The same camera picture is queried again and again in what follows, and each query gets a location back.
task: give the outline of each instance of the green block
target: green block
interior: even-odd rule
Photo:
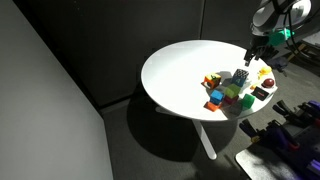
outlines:
[[[254,103],[255,97],[250,94],[245,94],[242,99],[242,107],[250,109]]]
[[[232,98],[238,96],[238,94],[240,93],[240,90],[241,90],[241,87],[239,87],[235,84],[230,84],[224,90],[224,94],[232,99]]]
[[[284,33],[286,33],[286,36],[288,39],[291,37],[291,32],[289,29],[286,29],[286,32],[284,32],[282,30],[282,31],[277,31],[277,32],[269,34],[268,45],[278,46],[278,45],[286,42],[286,38],[285,38],[286,36]]]

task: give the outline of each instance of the toy block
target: toy block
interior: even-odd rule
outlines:
[[[250,109],[254,103],[255,97],[250,94],[245,94],[242,99],[242,107]]]
[[[237,69],[236,72],[233,74],[231,83],[236,84],[239,87],[242,87],[245,83],[249,72],[242,69]]]
[[[215,105],[219,105],[223,99],[223,93],[217,90],[214,90],[210,95],[210,102]]]
[[[207,108],[207,109],[209,109],[210,111],[215,112],[217,109],[220,109],[221,104],[222,104],[222,103],[216,105],[216,104],[213,104],[212,102],[208,101],[208,102],[205,104],[204,107]]]
[[[259,85],[259,83],[254,83],[250,86],[251,90],[254,90],[257,86]]]
[[[272,88],[264,88],[263,86],[257,86],[252,92],[252,95],[254,95],[259,100],[264,101],[265,99],[271,97],[277,91],[277,89],[278,87],[275,85]]]
[[[234,104],[235,102],[237,102],[239,99],[239,96],[237,95],[234,98],[230,98],[229,96],[224,96],[224,101],[230,105]]]
[[[216,73],[210,73],[204,77],[204,80],[202,82],[202,85],[209,89],[214,89],[217,86],[219,86],[221,81],[221,76]]]
[[[224,90],[224,94],[232,99],[232,98],[238,96],[238,94],[240,93],[240,90],[241,90],[241,88],[239,86],[237,86],[235,84],[230,84]]]

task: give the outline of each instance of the cable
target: cable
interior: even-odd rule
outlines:
[[[205,9],[206,9],[206,0],[203,1],[203,6],[202,6],[202,15],[201,15],[201,25],[200,25],[200,35],[199,39],[202,39],[202,32],[203,32],[203,26],[204,26],[204,15],[205,15]]]
[[[311,58],[309,55],[301,52],[300,49],[297,48],[297,45],[296,45],[296,42],[295,42],[295,40],[294,40],[293,33],[292,33],[292,29],[293,29],[293,28],[292,28],[292,19],[291,19],[291,9],[292,9],[292,6],[289,7],[288,10],[286,11],[285,17],[284,17],[284,21],[283,21],[283,30],[284,30],[285,42],[286,42],[286,44],[287,44],[287,47],[290,49],[290,51],[291,51],[299,60],[301,60],[300,57],[299,57],[299,54],[300,54],[300,55],[303,55],[304,58],[307,58],[307,59],[309,59],[309,60],[312,60],[312,58]],[[309,20],[311,20],[311,19],[319,12],[319,10],[320,10],[320,8],[309,18]],[[287,37],[287,34],[286,34],[286,20],[287,20],[287,17],[289,17],[290,38],[291,38],[291,41],[292,41],[294,50],[290,47],[289,42],[288,42],[288,37]]]
[[[290,35],[291,35],[290,38],[291,38],[292,44],[293,44],[294,48],[295,48],[300,54],[302,54],[303,56],[307,57],[308,59],[311,59],[311,57],[310,57],[309,55],[307,55],[307,54],[303,53],[302,51],[300,51],[300,49],[297,47],[297,44],[296,44],[296,42],[295,42],[295,40],[294,40],[293,33],[292,33],[292,31],[291,31],[291,29],[292,29],[291,9],[292,9],[292,6],[291,6],[291,7],[289,8],[289,10],[288,10],[288,15],[289,15],[289,28],[290,28]]]

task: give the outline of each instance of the table top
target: table top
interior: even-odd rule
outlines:
[[[237,103],[223,105],[221,109],[212,112],[204,108],[212,91],[201,84],[205,75],[216,72],[222,76],[222,84],[216,89],[223,92],[237,69],[247,70],[248,79],[252,83],[258,82],[258,72],[266,64],[260,59],[252,60],[250,66],[246,67],[243,60],[245,53],[246,50],[241,47],[217,41],[175,43],[148,58],[141,72],[142,84],[158,105],[178,116],[202,121],[245,117],[263,108],[272,97],[264,101],[256,98],[252,108],[247,110],[242,110]],[[274,79],[272,72],[267,77]],[[252,92],[250,86],[250,83],[244,85],[239,94],[240,99]]]

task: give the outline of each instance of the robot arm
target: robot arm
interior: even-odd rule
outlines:
[[[245,65],[249,66],[254,56],[258,60],[263,54],[270,53],[270,50],[274,51],[268,45],[269,36],[289,26],[288,13],[291,15],[291,25],[296,25],[306,19],[310,10],[310,0],[262,0],[253,16],[251,49],[247,50],[244,57]]]

